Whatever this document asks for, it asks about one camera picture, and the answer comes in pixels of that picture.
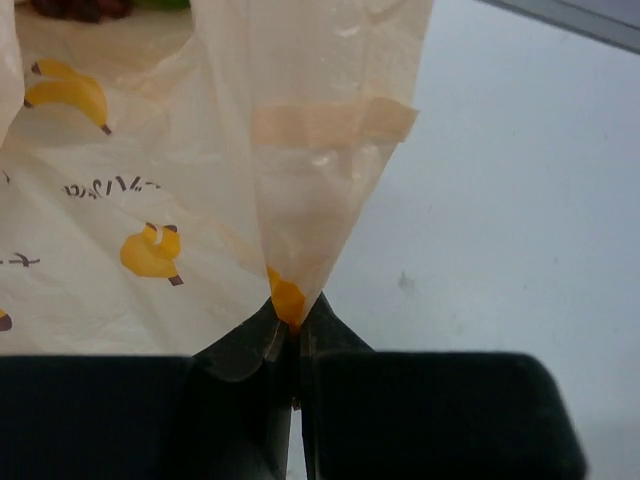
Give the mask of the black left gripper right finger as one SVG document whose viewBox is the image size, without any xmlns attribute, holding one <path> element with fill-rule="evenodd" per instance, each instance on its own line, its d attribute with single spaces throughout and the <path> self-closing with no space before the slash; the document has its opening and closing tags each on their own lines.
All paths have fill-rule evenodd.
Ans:
<svg viewBox="0 0 640 480">
<path fill-rule="evenodd" d="M 377 351 L 316 301 L 300 332 L 311 479 L 583 479 L 550 372 L 513 352 Z"/>
</svg>

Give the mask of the banana print plastic bag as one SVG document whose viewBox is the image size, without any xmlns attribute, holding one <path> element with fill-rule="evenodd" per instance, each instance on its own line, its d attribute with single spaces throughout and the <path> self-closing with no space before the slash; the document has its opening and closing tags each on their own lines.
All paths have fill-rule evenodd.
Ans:
<svg viewBox="0 0 640 480">
<path fill-rule="evenodd" d="M 191 355 L 302 323 L 396 147 L 428 1 L 1 5 L 1 351 Z"/>
</svg>

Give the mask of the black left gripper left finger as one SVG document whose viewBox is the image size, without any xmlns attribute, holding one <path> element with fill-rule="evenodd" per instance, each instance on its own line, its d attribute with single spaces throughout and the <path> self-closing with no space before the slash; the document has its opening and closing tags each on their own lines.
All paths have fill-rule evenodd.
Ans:
<svg viewBox="0 0 640 480">
<path fill-rule="evenodd" d="M 4 356 L 1 475 L 282 479 L 287 334 L 264 305 L 192 356 Z"/>
</svg>

